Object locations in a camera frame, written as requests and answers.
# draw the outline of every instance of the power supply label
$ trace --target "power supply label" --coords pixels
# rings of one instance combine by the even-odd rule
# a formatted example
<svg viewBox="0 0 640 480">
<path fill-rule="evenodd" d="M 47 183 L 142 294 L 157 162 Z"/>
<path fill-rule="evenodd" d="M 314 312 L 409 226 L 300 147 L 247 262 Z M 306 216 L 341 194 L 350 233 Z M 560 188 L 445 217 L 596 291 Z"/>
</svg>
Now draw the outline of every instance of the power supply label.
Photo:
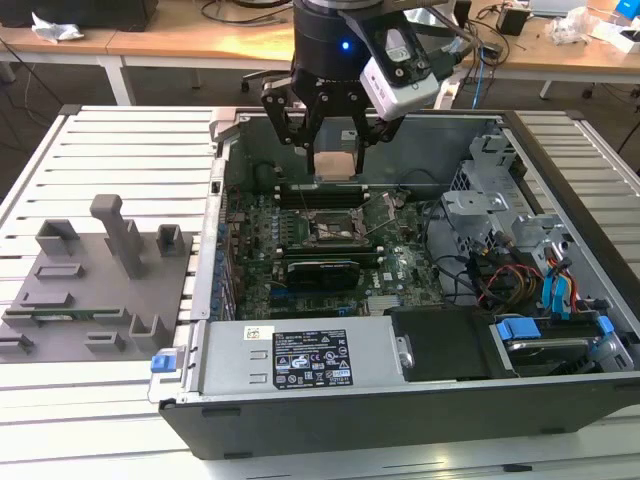
<svg viewBox="0 0 640 480">
<path fill-rule="evenodd" d="M 353 385 L 347 332 L 274 333 L 273 385 L 279 390 Z"/>
</svg>

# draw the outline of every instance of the gray post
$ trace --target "gray post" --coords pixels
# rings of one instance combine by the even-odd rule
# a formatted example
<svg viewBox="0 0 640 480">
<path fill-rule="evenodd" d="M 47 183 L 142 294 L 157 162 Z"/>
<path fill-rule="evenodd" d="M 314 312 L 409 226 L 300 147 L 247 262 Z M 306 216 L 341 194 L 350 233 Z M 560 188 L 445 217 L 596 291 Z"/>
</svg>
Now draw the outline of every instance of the gray post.
<svg viewBox="0 0 640 480">
<path fill-rule="evenodd" d="M 118 195 L 96 195 L 91 202 L 91 216 L 104 224 L 109 236 L 111 249 L 120 258 L 129 278 L 136 278 L 142 272 L 142 262 L 138 256 L 140 234 L 137 229 L 127 231 L 127 224 L 120 215 L 122 199 Z"/>
</svg>

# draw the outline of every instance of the computer case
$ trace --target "computer case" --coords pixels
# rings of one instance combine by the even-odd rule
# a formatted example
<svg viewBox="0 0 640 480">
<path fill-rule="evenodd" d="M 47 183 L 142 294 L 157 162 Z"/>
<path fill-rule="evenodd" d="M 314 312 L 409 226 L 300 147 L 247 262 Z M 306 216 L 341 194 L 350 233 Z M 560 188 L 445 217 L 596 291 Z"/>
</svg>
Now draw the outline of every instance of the computer case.
<svg viewBox="0 0 640 480">
<path fill-rule="evenodd" d="M 158 0 L 0 0 L 4 27 L 33 25 L 31 13 L 53 23 L 142 32 Z"/>
</svg>

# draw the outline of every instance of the table leg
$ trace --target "table leg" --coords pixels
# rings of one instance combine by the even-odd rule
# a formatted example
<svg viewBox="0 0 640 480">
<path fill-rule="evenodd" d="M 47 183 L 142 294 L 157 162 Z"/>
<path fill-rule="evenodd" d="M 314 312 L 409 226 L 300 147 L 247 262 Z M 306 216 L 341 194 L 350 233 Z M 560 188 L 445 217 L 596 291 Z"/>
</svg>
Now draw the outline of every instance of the table leg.
<svg viewBox="0 0 640 480">
<path fill-rule="evenodd" d="M 189 69 L 189 79 L 191 81 L 191 88 L 198 89 L 202 86 L 202 79 L 200 78 L 200 70 L 197 68 Z"/>
<path fill-rule="evenodd" d="M 136 98 L 133 94 L 131 81 L 127 67 L 122 62 L 122 57 L 107 56 L 100 59 L 102 65 L 107 72 L 113 96 L 119 106 L 131 106 L 136 104 Z"/>
<path fill-rule="evenodd" d="M 16 81 L 16 76 L 9 62 L 0 62 L 0 80 L 2 80 L 3 83 L 13 83 Z"/>
<path fill-rule="evenodd" d="M 544 83 L 544 86 L 542 87 L 542 90 L 540 90 L 540 98 L 543 100 L 547 99 L 547 92 L 549 91 L 549 87 L 551 86 L 551 80 L 547 80 Z"/>
</svg>

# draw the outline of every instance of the wooden table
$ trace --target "wooden table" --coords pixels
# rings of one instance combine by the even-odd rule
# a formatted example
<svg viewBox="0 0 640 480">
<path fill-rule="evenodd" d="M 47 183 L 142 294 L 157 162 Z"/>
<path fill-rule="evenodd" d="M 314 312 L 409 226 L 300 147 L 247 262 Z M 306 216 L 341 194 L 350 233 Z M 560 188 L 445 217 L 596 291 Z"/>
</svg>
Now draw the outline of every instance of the wooden table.
<svg viewBox="0 0 640 480">
<path fill-rule="evenodd" d="M 225 68 L 246 70 L 288 69 L 293 55 L 291 12 L 280 14 L 287 23 L 241 28 L 222 25 L 200 14 L 201 0 L 160 0 L 158 10 L 145 32 L 86 30 L 86 38 L 52 45 L 39 40 L 29 29 L 0 29 L 26 62 L 80 63 L 105 68 L 119 105 L 133 105 L 135 98 L 128 79 L 129 66 Z M 471 18 L 495 0 L 474 0 Z M 616 0 L 590 0 L 601 10 L 612 10 Z M 210 7 L 215 13 L 215 6 Z M 220 14 L 228 20 L 261 14 L 225 4 Z M 496 14 L 484 22 L 495 25 Z M 522 35 L 509 37 L 511 53 L 494 72 L 496 78 L 518 80 L 594 83 L 640 82 L 640 55 L 624 55 L 612 45 L 594 39 L 591 44 L 555 46 L 544 34 L 548 20 L 530 19 Z M 485 41 L 503 43 L 497 35 L 480 27 Z M 0 61 L 15 60 L 0 49 Z M 467 59 L 461 68 L 468 68 Z M 197 70 L 193 81 L 197 82 Z"/>
</svg>

